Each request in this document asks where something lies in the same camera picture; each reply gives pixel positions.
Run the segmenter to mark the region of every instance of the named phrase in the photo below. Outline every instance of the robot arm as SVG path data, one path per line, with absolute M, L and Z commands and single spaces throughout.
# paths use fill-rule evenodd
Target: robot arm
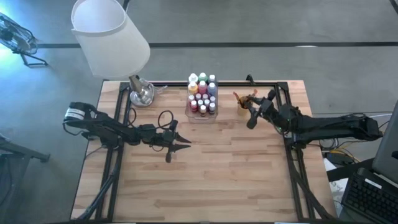
M 98 111 L 93 105 L 80 102 L 72 102 L 63 120 L 63 129 L 72 135 L 79 135 L 89 139 L 90 136 L 98 136 L 101 143 L 108 148 L 116 149 L 122 142 L 136 146 L 141 142 L 150 147 L 167 147 L 166 162 L 171 162 L 171 153 L 190 147 L 189 145 L 174 144 L 174 140 L 191 143 L 175 132 L 178 121 L 172 119 L 169 128 L 155 127 L 153 124 L 143 124 L 138 127 L 126 126 L 110 118 L 106 113 Z M 87 130 L 79 133 L 71 133 L 66 126 Z
M 257 124 L 262 117 L 272 123 L 280 133 L 294 133 L 291 144 L 301 145 L 313 140 L 354 137 L 360 140 L 373 141 L 382 137 L 377 121 L 364 114 L 349 114 L 337 118 L 312 118 L 302 115 L 298 107 L 284 104 L 277 111 L 272 100 L 275 91 L 271 90 L 268 97 L 255 98 L 248 96 L 250 101 L 244 102 L 250 111 L 251 118 L 247 123 L 249 129 Z M 253 103 L 260 107 L 255 109 Z

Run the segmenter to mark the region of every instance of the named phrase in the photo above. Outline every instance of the gray floor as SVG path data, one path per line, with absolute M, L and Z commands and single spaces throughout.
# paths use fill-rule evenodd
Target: gray floor
M 0 11 L 41 43 L 69 44 L 77 43 L 70 33 L 74 2 L 0 0 Z M 388 0 L 132 0 L 128 14 L 149 42 L 398 41 L 398 15 Z M 91 76 L 81 49 L 40 49 L 37 55 L 51 66 L 27 68 L 0 48 L 0 133 L 51 153 L 48 164 L 29 166 L 19 219 L 65 221 L 87 142 L 64 133 L 62 119 L 71 101 L 95 105 L 102 80 Z M 391 111 L 398 99 L 397 55 L 397 47 L 152 49 L 140 74 L 148 80 L 181 80 L 192 72 L 223 80 L 249 73 L 258 80 L 302 79 L 315 116 L 373 115 Z M 367 159 L 377 146 L 350 149 Z

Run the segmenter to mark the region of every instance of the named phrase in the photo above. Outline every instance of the wooden table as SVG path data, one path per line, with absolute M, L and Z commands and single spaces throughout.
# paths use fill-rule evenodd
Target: wooden table
M 303 114 L 311 109 L 301 80 L 287 81 L 292 104 Z M 98 110 L 114 116 L 119 82 L 104 82 Z M 163 110 L 171 110 L 179 121 L 177 131 L 192 141 L 192 147 L 173 154 L 171 164 L 165 153 L 148 145 L 126 145 L 116 200 L 115 222 L 273 222 L 297 221 L 284 143 L 271 124 L 259 119 L 246 127 L 247 116 L 236 113 L 236 91 L 252 93 L 254 87 L 221 87 L 219 115 L 214 124 L 192 124 L 185 116 L 186 88 L 167 88 L 154 103 L 137 109 L 134 125 L 157 124 Z M 258 96 L 270 88 L 256 87 Z M 169 122 L 165 114 L 161 123 Z M 100 146 L 88 145 L 87 153 Z M 72 218 L 79 216 L 100 189 L 106 150 L 92 154 L 84 163 L 73 206 Z M 335 208 L 318 147 L 304 150 L 304 161 L 312 192 L 335 215 Z M 305 208 L 303 194 L 300 194 Z

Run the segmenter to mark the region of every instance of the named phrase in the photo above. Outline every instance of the black keyboard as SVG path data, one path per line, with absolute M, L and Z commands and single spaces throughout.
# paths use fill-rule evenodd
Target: black keyboard
M 397 190 L 367 170 L 358 172 L 349 178 L 341 203 L 376 223 L 398 224 Z

